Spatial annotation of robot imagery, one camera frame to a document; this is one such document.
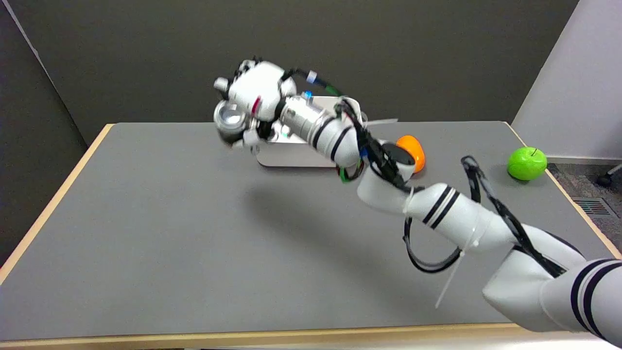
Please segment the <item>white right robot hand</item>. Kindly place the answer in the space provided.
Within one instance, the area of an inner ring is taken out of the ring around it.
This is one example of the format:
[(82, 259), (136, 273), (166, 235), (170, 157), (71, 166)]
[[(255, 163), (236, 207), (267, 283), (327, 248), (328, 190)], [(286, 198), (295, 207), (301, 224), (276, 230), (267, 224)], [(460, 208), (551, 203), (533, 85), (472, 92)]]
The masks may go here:
[(243, 60), (233, 78), (218, 77), (213, 86), (222, 98), (213, 121), (231, 148), (253, 148), (273, 138), (278, 104), (297, 94), (285, 69), (259, 58)]

